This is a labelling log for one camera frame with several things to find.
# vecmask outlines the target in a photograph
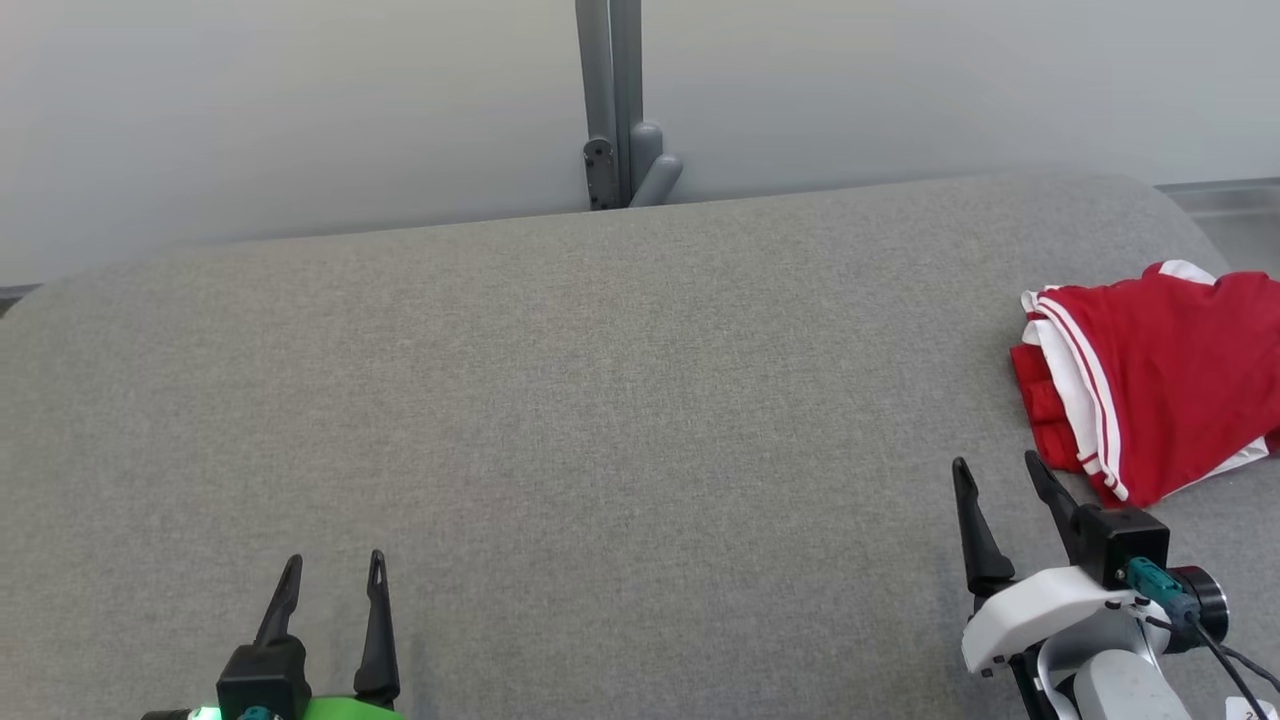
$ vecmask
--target gray floor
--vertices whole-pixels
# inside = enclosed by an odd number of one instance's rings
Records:
[[[1160,190],[1196,220],[1233,270],[1280,278],[1280,178]]]

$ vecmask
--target white sticker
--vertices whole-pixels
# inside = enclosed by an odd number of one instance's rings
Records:
[[[1258,705],[1266,711],[1267,720],[1280,720],[1276,717],[1276,706],[1265,700],[1260,700]],[[1229,697],[1226,698],[1226,720],[1258,720],[1258,714],[1243,697]]]

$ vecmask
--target teal connector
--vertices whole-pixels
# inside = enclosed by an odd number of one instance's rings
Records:
[[[1138,591],[1138,594],[1149,597],[1162,607],[1174,625],[1194,625],[1199,621],[1199,601],[1187,594],[1181,583],[1169,577],[1169,573],[1151,560],[1146,557],[1130,560],[1125,580],[1129,587]]]

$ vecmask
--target metal bracket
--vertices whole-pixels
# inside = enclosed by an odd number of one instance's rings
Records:
[[[591,137],[584,147],[591,209],[660,205],[684,164],[663,154],[662,128],[644,122],[640,0],[576,0],[576,12]],[[605,183],[602,159],[612,184]]]

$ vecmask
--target black cylinder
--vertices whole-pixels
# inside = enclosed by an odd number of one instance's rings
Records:
[[[1204,625],[1204,630],[1208,632],[1210,637],[1217,642],[1224,642],[1226,632],[1231,625],[1231,612],[1226,606],[1226,594],[1222,592],[1222,587],[1217,584],[1217,580],[1206,573],[1203,568],[1196,565],[1170,568],[1167,573],[1171,578],[1181,583],[1183,589],[1188,594],[1199,602],[1201,625]],[[1165,648],[1165,653],[1175,655],[1187,652],[1202,644],[1204,643],[1199,639],[1198,634],[1174,633],[1169,638],[1169,647]]]

